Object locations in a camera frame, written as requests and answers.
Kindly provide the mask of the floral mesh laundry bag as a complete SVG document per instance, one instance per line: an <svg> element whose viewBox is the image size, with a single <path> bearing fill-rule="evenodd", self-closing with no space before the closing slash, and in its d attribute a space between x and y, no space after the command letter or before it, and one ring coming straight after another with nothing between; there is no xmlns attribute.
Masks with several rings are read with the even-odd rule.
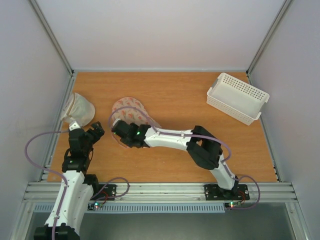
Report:
<svg viewBox="0 0 320 240"><path fill-rule="evenodd" d="M147 112L144 105L134 97L123 97L117 100L111 108L111 116L109 117L109 126L118 121L123 120L127 124L135 123L136 125L150 125L152 127L160 128L161 125L157 123ZM129 148L120 141L120 137L112 132L112 137L119 145Z"/></svg>

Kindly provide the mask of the white perforated plastic basket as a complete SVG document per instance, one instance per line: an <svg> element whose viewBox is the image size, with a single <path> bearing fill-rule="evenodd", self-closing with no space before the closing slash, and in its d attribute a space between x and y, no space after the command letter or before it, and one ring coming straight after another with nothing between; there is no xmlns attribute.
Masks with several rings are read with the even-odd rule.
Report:
<svg viewBox="0 0 320 240"><path fill-rule="evenodd" d="M206 103L249 126L261 116L270 95L225 72L208 89Z"/></svg>

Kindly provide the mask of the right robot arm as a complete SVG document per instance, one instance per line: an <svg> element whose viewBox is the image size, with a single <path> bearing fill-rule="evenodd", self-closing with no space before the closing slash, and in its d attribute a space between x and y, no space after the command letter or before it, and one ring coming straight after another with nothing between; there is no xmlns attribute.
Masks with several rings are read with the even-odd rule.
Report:
<svg viewBox="0 0 320 240"><path fill-rule="evenodd" d="M165 147L186 151L198 167L211 172L223 197L231 199L239 191L238 178L227 165L232 155L230 148L202 126L169 130L149 124L127 123L118 118L111 131L130 148Z"/></svg>

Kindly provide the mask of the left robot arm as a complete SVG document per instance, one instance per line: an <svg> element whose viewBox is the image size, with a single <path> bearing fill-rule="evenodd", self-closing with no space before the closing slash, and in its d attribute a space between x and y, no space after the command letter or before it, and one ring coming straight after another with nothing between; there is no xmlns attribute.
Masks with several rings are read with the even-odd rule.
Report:
<svg viewBox="0 0 320 240"><path fill-rule="evenodd" d="M80 226L90 199L101 193L98 178L87 174L93 145L105 131L100 122L84 130L76 121L68 128L69 148L64 154L60 189L44 226L35 229L35 240L79 240Z"/></svg>

